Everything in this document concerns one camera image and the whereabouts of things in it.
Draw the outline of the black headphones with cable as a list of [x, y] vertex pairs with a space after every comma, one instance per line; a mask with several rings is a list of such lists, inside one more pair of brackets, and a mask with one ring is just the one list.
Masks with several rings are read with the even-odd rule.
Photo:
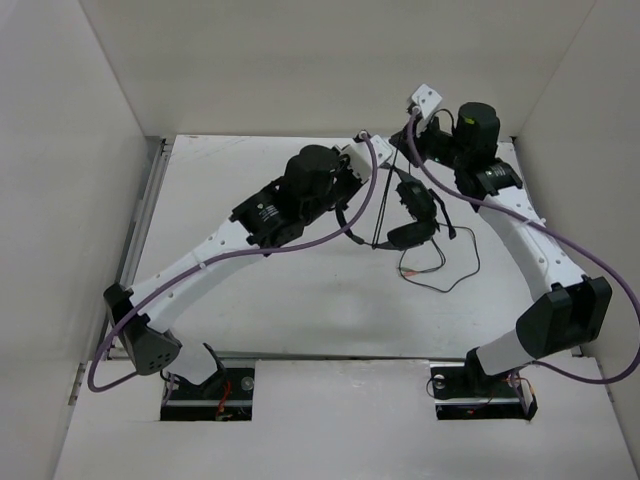
[[[439, 294], [450, 293], [460, 283], [480, 273], [481, 259], [479, 255], [477, 237], [473, 229], [453, 224], [446, 210], [446, 205], [440, 196], [433, 189], [426, 187], [421, 180], [412, 175], [410, 169], [403, 170], [399, 168], [397, 166], [396, 158], [393, 158], [391, 161], [384, 162], [381, 165], [381, 168], [386, 170], [388, 175], [385, 181], [372, 238], [367, 241], [361, 236], [353, 233], [350, 229], [346, 230], [344, 234], [359, 246], [365, 246], [372, 250], [399, 251], [402, 255], [406, 255], [409, 250], [422, 246], [426, 243], [431, 244], [439, 256], [439, 264], [425, 269], [414, 269], [404, 266], [403, 261], [399, 260], [396, 271], [402, 280]], [[389, 230], [386, 233], [386, 239], [381, 240], [380, 236], [387, 210], [389, 189], [391, 180], [394, 177], [398, 179], [396, 193], [399, 196], [400, 204], [406, 208], [409, 216], [411, 217], [411, 221], [407, 224]], [[440, 288], [434, 285], [421, 283], [413, 279], [416, 275], [432, 274], [446, 266], [447, 257], [435, 240], [435, 235], [440, 232], [441, 229], [446, 230], [448, 238], [451, 240], [457, 237], [457, 233], [460, 230], [463, 229], [467, 231], [467, 233], [470, 234], [476, 258], [475, 269], [471, 273], [465, 274], [455, 280], [452, 285], [447, 288]]]

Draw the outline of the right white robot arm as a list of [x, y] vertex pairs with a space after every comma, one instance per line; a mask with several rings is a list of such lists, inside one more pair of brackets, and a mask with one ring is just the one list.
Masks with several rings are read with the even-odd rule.
[[498, 156], [495, 109], [464, 104], [451, 132], [440, 128], [437, 111], [436, 105], [411, 102], [408, 123], [392, 136], [392, 145], [419, 169], [433, 160], [453, 171], [455, 186], [441, 190], [469, 203], [493, 229], [532, 299], [510, 331], [467, 353], [462, 383], [484, 394], [518, 369], [595, 340], [612, 288], [606, 278], [589, 276], [567, 257], [569, 240], [546, 228], [519, 174]]

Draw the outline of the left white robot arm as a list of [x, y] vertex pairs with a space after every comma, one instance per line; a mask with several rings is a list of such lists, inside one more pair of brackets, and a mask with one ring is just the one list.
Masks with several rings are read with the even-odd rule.
[[307, 145], [284, 173], [241, 202], [200, 245], [155, 276], [129, 287], [114, 283], [103, 293], [112, 329], [100, 348], [119, 340], [137, 376], [162, 370], [186, 381], [201, 396], [217, 394], [224, 373], [212, 348], [191, 347], [173, 332], [182, 314], [238, 271], [272, 254], [320, 246], [344, 228], [300, 243], [306, 227], [347, 204], [377, 179], [370, 142], [343, 148]]

